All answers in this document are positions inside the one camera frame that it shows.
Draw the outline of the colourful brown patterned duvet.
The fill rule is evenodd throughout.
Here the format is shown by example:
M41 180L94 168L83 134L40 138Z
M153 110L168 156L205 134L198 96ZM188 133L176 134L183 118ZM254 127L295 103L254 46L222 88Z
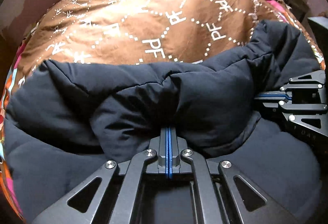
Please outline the colourful brown patterned duvet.
M198 65L246 46L261 21L299 30L318 61L312 38L280 0L61 0L22 41L2 96L12 95L47 60L83 65ZM7 189L24 221L5 159Z

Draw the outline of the dark navy padded jacket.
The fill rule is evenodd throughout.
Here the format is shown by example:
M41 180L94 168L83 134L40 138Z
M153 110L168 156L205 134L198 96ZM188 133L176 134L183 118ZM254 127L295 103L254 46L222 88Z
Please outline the dark navy padded jacket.
M307 221L323 197L319 163L254 101L319 68L304 35L274 21L261 21L246 46L198 65L44 61L6 108L5 156L23 217L33 221L106 161L128 161L173 127Z

